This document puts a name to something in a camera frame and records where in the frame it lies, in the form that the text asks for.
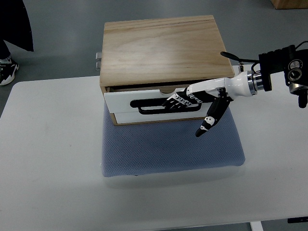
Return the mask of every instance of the drawer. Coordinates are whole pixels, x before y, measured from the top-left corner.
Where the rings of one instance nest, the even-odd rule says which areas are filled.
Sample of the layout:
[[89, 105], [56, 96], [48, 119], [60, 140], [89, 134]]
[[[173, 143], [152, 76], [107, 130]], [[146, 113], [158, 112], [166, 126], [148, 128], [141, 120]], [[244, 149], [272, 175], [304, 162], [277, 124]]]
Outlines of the drawer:
[[106, 92], [104, 97], [109, 112], [115, 117], [117, 125], [202, 118], [206, 115], [210, 103], [195, 104], [184, 108], [183, 112], [165, 110], [160, 105], [172, 94], [163, 94], [160, 90], [137, 90]]
[[210, 103], [181, 112], [161, 104], [192, 83], [234, 77], [221, 51], [212, 15], [105, 23], [100, 87], [113, 123], [204, 118]]

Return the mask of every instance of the person's leg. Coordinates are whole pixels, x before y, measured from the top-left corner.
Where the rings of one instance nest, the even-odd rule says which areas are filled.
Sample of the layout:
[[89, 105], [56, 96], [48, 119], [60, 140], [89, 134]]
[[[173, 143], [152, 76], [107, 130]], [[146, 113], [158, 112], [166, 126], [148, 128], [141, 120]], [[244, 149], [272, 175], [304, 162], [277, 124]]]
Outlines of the person's leg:
[[7, 63], [10, 58], [11, 53], [4, 40], [0, 38], [0, 63]]
[[19, 65], [11, 59], [11, 53], [3, 39], [0, 38], [0, 85], [11, 83]]

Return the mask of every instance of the wood grain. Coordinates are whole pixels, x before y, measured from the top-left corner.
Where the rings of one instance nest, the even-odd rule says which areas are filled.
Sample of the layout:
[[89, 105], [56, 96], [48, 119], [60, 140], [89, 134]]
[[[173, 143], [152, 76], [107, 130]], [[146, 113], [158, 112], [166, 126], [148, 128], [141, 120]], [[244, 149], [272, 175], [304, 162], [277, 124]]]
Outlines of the wood grain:
[[275, 9], [304, 9], [308, 8], [307, 0], [271, 0]]
[[234, 77], [211, 15], [106, 23], [102, 87]]

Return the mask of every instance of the black pants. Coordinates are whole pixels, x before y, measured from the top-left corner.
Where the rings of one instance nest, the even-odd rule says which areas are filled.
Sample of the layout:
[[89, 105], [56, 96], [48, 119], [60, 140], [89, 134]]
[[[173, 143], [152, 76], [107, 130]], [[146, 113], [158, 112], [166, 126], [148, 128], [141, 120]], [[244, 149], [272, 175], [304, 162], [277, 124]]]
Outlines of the black pants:
[[0, 38], [0, 59], [5, 59], [10, 56], [10, 51], [3, 39]]

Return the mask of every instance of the gray mesh pad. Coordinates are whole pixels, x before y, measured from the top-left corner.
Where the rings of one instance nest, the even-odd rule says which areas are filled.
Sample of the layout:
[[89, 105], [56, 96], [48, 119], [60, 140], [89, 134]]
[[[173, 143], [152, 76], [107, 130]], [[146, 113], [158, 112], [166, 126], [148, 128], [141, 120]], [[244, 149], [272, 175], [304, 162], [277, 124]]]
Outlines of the gray mesh pad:
[[244, 163], [229, 108], [215, 127], [197, 138], [195, 131], [201, 124], [202, 120], [186, 120], [114, 126], [105, 105], [103, 175], [143, 175]]

